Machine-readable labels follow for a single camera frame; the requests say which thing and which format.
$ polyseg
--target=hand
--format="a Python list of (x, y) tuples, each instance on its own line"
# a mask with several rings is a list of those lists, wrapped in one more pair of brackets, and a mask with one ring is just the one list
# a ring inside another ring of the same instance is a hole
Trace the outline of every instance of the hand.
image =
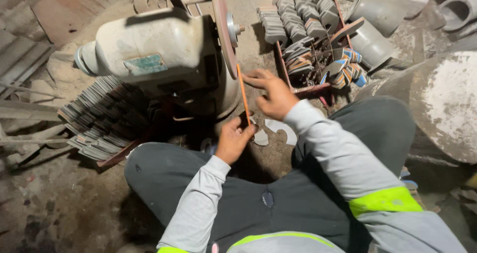
[(242, 119), (240, 117), (235, 117), (230, 122), (224, 124), (220, 131), (215, 156), (222, 159), (228, 165), (232, 165), (239, 159), (247, 142), (259, 128), (256, 125), (251, 125), (242, 130), (240, 128), (241, 122)]
[(256, 98), (257, 106), (265, 115), (283, 121), (291, 108), (300, 100), (278, 77), (266, 70), (253, 70), (242, 75), (243, 81), (255, 88), (267, 91), (267, 96)]

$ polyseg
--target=grinding wheel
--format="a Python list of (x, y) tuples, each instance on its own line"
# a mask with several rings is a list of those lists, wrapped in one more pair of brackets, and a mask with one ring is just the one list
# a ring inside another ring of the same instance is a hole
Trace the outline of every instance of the grinding wheel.
[(222, 52), (224, 54), (225, 63), (229, 69), (232, 78), (237, 79), (237, 58), (235, 49), (230, 41), (229, 28), (227, 26), (227, 4), (225, 0), (212, 0), (214, 7), (215, 23), (217, 25), (218, 39)]

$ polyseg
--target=gray long sleeve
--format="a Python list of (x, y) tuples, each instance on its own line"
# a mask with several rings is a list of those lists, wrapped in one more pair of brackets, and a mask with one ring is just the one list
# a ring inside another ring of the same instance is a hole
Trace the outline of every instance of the gray long sleeve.
[[(388, 211), (373, 211), (389, 201), (379, 198), (394, 198), (397, 192), (403, 195), (403, 183), (339, 123), (325, 118), (307, 100), (298, 102), (285, 122), (312, 145), (313, 156), (340, 194), (355, 204), (357, 220), (364, 223), (381, 252), (465, 252), (436, 213), (418, 211), (412, 205), (409, 211), (405, 210), (408, 207), (393, 211), (399, 208), (399, 199), (384, 206)], [(412, 197), (406, 193), (402, 199), (409, 201)]]
[(216, 156), (199, 169), (182, 194), (157, 249), (174, 247), (190, 253), (205, 252), (229, 171), (230, 166)]

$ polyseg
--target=black pants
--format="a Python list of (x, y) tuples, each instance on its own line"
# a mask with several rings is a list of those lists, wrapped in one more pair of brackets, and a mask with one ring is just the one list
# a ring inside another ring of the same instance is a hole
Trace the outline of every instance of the black pants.
[[(360, 138), (399, 176), (415, 131), (403, 102), (371, 97), (345, 106), (330, 119)], [(130, 154), (124, 174), (129, 186), (167, 226), (185, 188), (209, 158), (170, 144), (146, 143)], [(209, 242), (218, 242), (225, 252), (248, 235), (296, 231), (319, 234), (347, 252), (367, 252), (368, 232), (308, 154), (303, 139), (292, 158), (293, 170), (267, 185), (227, 178)], [(272, 196), (273, 205), (270, 200), (265, 204), (265, 195)]]

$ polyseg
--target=knee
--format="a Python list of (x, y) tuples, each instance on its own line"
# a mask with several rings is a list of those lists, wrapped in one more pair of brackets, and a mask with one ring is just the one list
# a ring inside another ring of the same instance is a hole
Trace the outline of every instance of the knee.
[(160, 172), (161, 169), (167, 168), (171, 157), (170, 152), (174, 147), (176, 146), (159, 142), (140, 144), (126, 157), (127, 163), (124, 166), (126, 181), (142, 171), (148, 172), (153, 168), (155, 172)]
[(391, 96), (374, 96), (363, 101), (373, 125), (385, 132), (409, 133), (414, 136), (415, 122), (406, 103)]

